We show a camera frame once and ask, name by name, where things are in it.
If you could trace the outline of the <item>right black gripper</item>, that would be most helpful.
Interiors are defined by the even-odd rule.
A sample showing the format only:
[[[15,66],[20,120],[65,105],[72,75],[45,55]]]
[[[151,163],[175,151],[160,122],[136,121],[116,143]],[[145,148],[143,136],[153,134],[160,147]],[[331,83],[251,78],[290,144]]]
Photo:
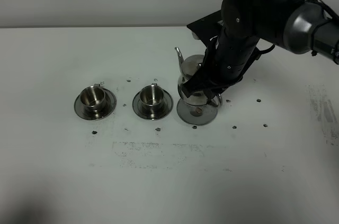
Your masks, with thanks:
[[[221,94],[243,76],[255,55],[259,39],[282,45],[291,0],[223,0],[224,23],[207,46],[203,67],[181,87],[186,97],[202,92],[207,104],[223,104]],[[208,86],[225,86],[208,88]]]

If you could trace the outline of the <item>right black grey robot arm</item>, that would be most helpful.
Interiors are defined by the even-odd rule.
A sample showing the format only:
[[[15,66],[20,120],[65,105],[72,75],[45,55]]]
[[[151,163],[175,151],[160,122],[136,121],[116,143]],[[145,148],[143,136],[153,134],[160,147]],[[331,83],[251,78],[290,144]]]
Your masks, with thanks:
[[[190,25],[206,51],[198,70],[178,87],[184,100],[198,92],[211,100],[240,82],[263,54],[259,40],[338,63],[338,15],[322,0],[223,0],[220,21],[217,35],[206,35],[201,22]]]

